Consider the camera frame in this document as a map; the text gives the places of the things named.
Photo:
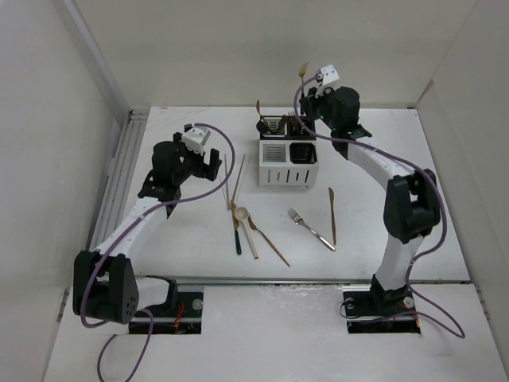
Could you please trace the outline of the silver metal chopstick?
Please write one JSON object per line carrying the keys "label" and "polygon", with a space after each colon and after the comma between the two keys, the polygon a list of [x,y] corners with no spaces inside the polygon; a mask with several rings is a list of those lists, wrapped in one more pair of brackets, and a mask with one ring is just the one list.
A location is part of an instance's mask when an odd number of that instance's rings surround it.
{"label": "silver metal chopstick", "polygon": [[231,210],[231,199],[230,199],[230,189],[229,189],[229,165],[228,165],[228,161],[227,161],[227,155],[225,154],[224,155],[224,165],[225,165],[225,193],[226,193],[226,201],[227,201],[227,210],[230,211]]}
{"label": "silver metal chopstick", "polygon": [[235,198],[236,198],[237,192],[239,190],[239,183],[240,183],[241,175],[242,175],[242,172],[243,172],[243,165],[245,163],[245,160],[246,160],[246,154],[243,154],[242,160],[241,160],[241,163],[240,163],[240,166],[239,166],[239,171],[238,171],[238,174],[237,174],[237,178],[235,180],[234,191],[233,191],[233,194],[231,196],[230,209],[233,208],[233,204],[235,202]]}

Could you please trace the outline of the black spoon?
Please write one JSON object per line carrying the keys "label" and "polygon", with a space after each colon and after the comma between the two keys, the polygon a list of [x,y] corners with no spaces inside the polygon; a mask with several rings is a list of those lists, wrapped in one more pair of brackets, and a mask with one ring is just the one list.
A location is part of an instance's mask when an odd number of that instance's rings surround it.
{"label": "black spoon", "polygon": [[260,134],[272,134],[272,129],[270,126],[264,122],[263,120],[259,120],[256,123],[256,129]]}

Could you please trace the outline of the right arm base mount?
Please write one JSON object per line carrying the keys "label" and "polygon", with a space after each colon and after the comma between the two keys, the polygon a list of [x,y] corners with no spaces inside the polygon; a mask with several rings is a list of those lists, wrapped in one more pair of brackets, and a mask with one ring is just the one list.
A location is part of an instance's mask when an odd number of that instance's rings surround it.
{"label": "right arm base mount", "polygon": [[344,290],[343,297],[340,312],[349,334],[421,333],[417,316],[410,314],[415,302],[409,290],[380,304],[369,290]]}

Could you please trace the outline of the gold fork dark handle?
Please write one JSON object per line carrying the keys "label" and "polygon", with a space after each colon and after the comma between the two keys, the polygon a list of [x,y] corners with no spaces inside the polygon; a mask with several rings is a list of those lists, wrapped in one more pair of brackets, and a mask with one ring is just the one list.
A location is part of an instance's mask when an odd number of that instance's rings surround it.
{"label": "gold fork dark handle", "polygon": [[308,83],[308,77],[306,76],[306,73],[307,73],[307,69],[309,67],[309,64],[310,62],[309,61],[306,61],[300,68],[299,68],[299,71],[298,71],[298,75],[301,79],[301,95],[300,97],[303,98],[305,97],[305,87],[306,87],[306,84]]}

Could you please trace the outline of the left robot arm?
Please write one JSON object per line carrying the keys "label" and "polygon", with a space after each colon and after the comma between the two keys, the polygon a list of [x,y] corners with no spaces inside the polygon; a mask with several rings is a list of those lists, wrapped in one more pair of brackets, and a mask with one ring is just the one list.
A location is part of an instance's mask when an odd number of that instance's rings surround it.
{"label": "left robot arm", "polygon": [[210,136],[205,127],[187,126],[170,141],[153,147],[152,169],[134,207],[109,237],[93,251],[81,251],[73,266],[72,308],[76,315],[96,321],[129,323],[134,315],[152,307],[160,315],[172,314],[178,304],[175,280],[138,277],[134,259],[181,199],[181,185],[190,177],[214,181],[221,165],[216,149],[204,148]]}

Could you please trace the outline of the dark wooden fork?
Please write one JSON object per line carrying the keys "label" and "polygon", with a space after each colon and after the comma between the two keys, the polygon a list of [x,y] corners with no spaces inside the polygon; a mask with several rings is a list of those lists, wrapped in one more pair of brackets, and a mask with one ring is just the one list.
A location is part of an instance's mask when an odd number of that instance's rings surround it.
{"label": "dark wooden fork", "polygon": [[291,126],[291,133],[290,134],[291,135],[297,135],[298,130],[299,130],[299,124],[298,124],[298,121],[296,120],[294,112],[293,111],[289,112],[288,116],[289,116],[289,123],[290,123],[290,126]]}

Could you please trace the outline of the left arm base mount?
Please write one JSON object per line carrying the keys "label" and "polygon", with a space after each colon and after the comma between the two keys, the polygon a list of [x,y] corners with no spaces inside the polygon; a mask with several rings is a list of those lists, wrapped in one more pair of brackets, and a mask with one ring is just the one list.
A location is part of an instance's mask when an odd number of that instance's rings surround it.
{"label": "left arm base mount", "polygon": [[167,302],[147,307],[153,315],[153,335],[201,334],[204,287],[169,284]]}

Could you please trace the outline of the copper knife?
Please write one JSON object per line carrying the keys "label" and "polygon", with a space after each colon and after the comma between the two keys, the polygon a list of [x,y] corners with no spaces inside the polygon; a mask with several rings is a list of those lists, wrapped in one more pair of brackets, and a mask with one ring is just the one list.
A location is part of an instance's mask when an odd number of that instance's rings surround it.
{"label": "copper knife", "polygon": [[336,238],[336,217],[335,217],[335,193],[331,187],[328,187],[328,196],[331,213],[332,242],[333,245],[336,246],[337,238]]}

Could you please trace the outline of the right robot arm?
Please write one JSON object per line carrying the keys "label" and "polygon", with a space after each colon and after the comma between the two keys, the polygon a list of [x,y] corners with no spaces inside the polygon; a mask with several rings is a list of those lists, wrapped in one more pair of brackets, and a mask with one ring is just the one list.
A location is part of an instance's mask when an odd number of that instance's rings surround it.
{"label": "right robot arm", "polygon": [[359,93],[352,88],[298,89],[295,107],[330,130],[327,140],[343,158],[356,164],[384,190],[383,223],[388,240],[383,260],[365,291],[344,293],[348,316],[391,316],[402,312],[401,303],[412,294],[409,271],[422,241],[441,221],[443,204],[431,170],[389,154],[359,123]]}

